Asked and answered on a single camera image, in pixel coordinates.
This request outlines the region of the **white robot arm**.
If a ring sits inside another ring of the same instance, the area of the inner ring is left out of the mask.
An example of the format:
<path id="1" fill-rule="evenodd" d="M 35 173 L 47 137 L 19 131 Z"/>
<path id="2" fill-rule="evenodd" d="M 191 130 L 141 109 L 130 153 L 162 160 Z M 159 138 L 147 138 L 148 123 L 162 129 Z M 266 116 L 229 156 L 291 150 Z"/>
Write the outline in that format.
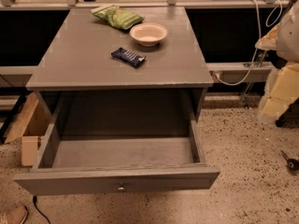
<path id="1" fill-rule="evenodd" d="M 286 61 L 282 68 L 273 68 L 268 75 L 258 107 L 258 120 L 274 123 L 299 99 L 299 1 L 255 47 L 272 50 Z"/>

